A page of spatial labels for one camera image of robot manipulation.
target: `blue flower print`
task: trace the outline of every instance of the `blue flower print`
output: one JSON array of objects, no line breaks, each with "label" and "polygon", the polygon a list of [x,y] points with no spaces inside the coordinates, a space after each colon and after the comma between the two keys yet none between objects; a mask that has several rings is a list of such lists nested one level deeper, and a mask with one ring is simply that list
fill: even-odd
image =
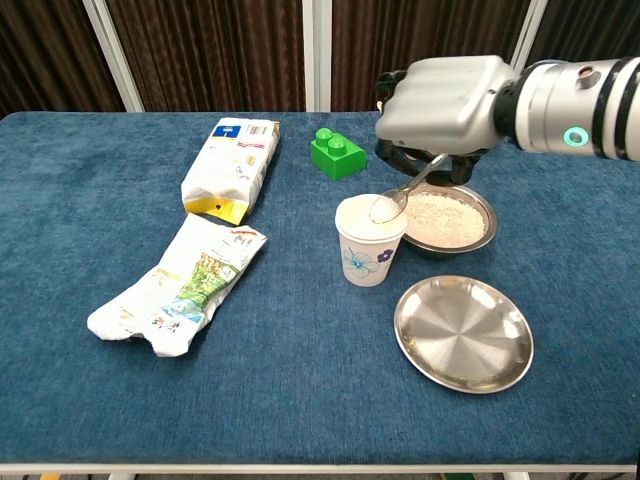
[{"label": "blue flower print", "polygon": [[377,272],[380,268],[380,264],[371,260],[371,257],[361,252],[354,253],[351,248],[342,252],[342,261],[347,269],[355,270],[360,278]]},{"label": "blue flower print", "polygon": [[389,261],[389,259],[391,258],[391,255],[393,255],[393,250],[389,250],[389,249],[385,250],[380,255],[378,255],[378,263]]}]

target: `metal bowl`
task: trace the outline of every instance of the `metal bowl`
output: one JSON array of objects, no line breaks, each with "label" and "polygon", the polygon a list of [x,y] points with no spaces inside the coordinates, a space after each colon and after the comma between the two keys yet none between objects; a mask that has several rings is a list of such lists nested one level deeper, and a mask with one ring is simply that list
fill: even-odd
[{"label": "metal bowl", "polygon": [[457,186],[457,187],[437,187],[435,185],[430,185],[428,183],[422,183],[418,185],[413,191],[410,193],[410,197],[413,195],[419,195],[421,193],[430,193],[435,195],[442,195],[449,198],[454,198],[456,200],[465,202],[469,206],[473,207],[482,215],[482,219],[484,220],[485,225],[485,233],[478,241],[466,245],[464,247],[457,248],[445,248],[438,247],[435,245],[429,245],[420,240],[413,238],[408,233],[405,233],[404,239],[409,243],[411,247],[419,254],[423,256],[428,256],[432,258],[450,258],[455,255],[459,255],[461,253],[472,252],[473,250],[477,250],[479,248],[484,247],[487,243],[489,243],[496,234],[496,228],[498,226],[498,219],[496,217],[496,212],[493,210],[493,207],[487,202],[482,196],[474,192],[473,190]]},{"label": "metal bowl", "polygon": [[517,383],[533,360],[533,338],[520,310],[495,288],[467,277],[422,280],[398,301],[400,348],[424,375],[467,393]]}]

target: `spoon handle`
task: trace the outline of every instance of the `spoon handle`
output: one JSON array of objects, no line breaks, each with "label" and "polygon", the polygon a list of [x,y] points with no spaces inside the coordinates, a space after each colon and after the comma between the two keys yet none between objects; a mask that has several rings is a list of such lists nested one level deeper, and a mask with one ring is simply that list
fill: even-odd
[{"label": "spoon handle", "polygon": [[438,155],[436,158],[434,158],[433,160],[431,160],[431,162],[429,162],[427,166],[424,167],[418,175],[413,177],[411,181],[407,183],[407,186],[405,187],[405,189],[412,190],[415,187],[417,187],[420,184],[420,182],[424,180],[424,178],[429,174],[429,172],[438,168],[448,158],[450,158],[449,155],[442,153]]}]

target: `flour bag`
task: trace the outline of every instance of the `flour bag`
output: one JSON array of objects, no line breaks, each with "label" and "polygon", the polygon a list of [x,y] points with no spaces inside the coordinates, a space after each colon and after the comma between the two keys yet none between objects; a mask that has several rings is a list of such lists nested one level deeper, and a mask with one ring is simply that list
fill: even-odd
[{"label": "flour bag", "polygon": [[266,241],[248,226],[188,214],[158,265],[89,315],[87,326],[102,340],[144,337],[160,357],[182,355]]},{"label": "flour bag", "polygon": [[238,225],[258,198],[279,138],[278,122],[220,120],[182,182],[187,212],[208,213]]}]

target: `brown curtain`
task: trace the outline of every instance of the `brown curtain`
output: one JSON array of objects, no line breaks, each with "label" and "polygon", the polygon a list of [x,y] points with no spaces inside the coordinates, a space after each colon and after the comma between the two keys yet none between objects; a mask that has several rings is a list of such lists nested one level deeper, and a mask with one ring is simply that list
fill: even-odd
[{"label": "brown curtain", "polygon": [[304,110],[301,0],[108,6],[146,110]]},{"label": "brown curtain", "polygon": [[122,111],[82,0],[0,0],[0,117]]},{"label": "brown curtain", "polygon": [[427,57],[509,61],[529,0],[334,0],[331,108],[374,108],[382,72]]},{"label": "brown curtain", "polygon": [[549,0],[528,64],[640,55],[638,0]]}]

